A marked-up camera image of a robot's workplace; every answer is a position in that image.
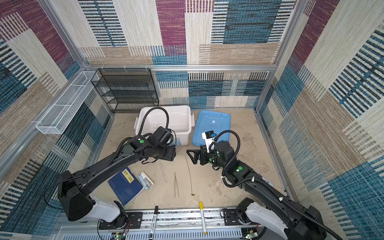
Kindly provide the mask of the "metal tweezers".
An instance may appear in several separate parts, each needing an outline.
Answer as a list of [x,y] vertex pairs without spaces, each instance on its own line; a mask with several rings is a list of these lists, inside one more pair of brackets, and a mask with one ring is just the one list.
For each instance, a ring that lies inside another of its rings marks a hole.
[[175,198],[179,197],[180,192],[179,192],[179,186],[178,186],[178,180],[177,180],[176,173],[174,173],[174,191],[175,191],[175,193],[174,193]]

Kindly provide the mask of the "white plastic bin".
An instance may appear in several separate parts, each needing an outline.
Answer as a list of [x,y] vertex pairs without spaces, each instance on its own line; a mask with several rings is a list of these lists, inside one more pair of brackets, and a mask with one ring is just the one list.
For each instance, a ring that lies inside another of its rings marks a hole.
[[[139,116],[136,118],[134,129],[137,135],[140,131],[141,123],[144,123],[142,134],[154,133],[158,127],[164,127],[174,131],[177,139],[174,143],[177,146],[187,146],[189,144],[189,136],[192,132],[192,127],[195,126],[194,114],[189,106],[164,106],[168,112],[168,117],[164,111],[156,109],[151,111],[147,118],[145,114],[151,109],[150,107],[142,108]],[[153,129],[151,123],[157,124],[158,127]]]

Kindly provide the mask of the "long metal spatula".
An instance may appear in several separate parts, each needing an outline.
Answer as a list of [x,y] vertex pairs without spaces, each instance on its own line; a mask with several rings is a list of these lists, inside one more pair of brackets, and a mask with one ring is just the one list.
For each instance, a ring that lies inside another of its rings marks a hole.
[[188,163],[187,156],[185,156],[185,159],[186,159],[186,164],[187,164],[188,173],[189,173],[189,179],[190,179],[191,196],[195,196],[195,193],[193,191],[193,182],[192,182],[191,169],[190,169],[190,166],[189,166],[189,163]]

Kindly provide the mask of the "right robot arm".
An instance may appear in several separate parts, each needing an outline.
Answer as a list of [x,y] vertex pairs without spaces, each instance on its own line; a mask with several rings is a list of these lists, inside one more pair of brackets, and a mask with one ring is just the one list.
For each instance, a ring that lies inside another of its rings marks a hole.
[[284,196],[262,179],[261,175],[237,159],[239,148],[229,142],[216,143],[214,150],[201,146],[187,150],[193,164],[212,164],[222,170],[222,179],[228,188],[240,188],[266,205],[262,208],[251,199],[244,199],[237,207],[241,222],[258,223],[285,240],[324,240],[327,232],[320,212],[306,208]]

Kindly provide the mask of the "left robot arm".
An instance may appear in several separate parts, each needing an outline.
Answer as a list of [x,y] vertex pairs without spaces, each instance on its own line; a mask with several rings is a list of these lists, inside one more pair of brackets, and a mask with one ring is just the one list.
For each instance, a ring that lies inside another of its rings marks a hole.
[[129,165],[148,158],[172,162],[176,156],[176,147],[170,146],[168,142],[173,138],[172,130],[158,127],[153,134],[123,139],[114,153],[90,167],[75,173],[61,173],[58,176],[58,199],[67,219],[74,222],[92,211],[101,213],[101,206],[91,198],[91,193]]

